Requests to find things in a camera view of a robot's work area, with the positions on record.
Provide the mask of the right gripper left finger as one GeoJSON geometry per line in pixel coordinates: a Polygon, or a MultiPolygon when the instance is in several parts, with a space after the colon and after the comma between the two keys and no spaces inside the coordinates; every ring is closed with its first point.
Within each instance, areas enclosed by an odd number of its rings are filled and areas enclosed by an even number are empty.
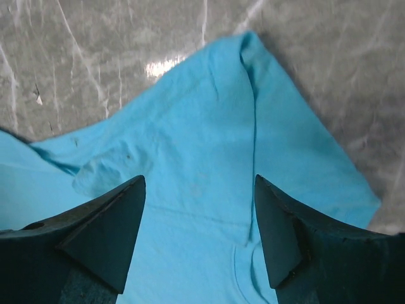
{"type": "Polygon", "coordinates": [[[1,232],[2,303],[115,303],[146,200],[141,175],[20,230],[1,232]]]}

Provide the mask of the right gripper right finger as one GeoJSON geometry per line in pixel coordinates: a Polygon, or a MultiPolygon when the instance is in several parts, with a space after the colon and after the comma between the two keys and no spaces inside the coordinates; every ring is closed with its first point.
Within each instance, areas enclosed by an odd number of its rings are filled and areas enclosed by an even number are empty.
{"type": "Polygon", "coordinates": [[[257,176],[254,204],[279,303],[403,303],[404,234],[329,217],[257,176]]]}

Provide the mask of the turquoise polo shirt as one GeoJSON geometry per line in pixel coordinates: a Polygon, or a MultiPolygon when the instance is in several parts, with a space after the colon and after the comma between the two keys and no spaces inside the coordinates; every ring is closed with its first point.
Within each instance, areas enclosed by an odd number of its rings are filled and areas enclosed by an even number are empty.
{"type": "Polygon", "coordinates": [[[42,142],[1,133],[1,228],[136,175],[146,205],[119,303],[276,303],[254,210],[262,175],[365,228],[380,207],[254,32],[220,39],[107,120],[42,142]]]}

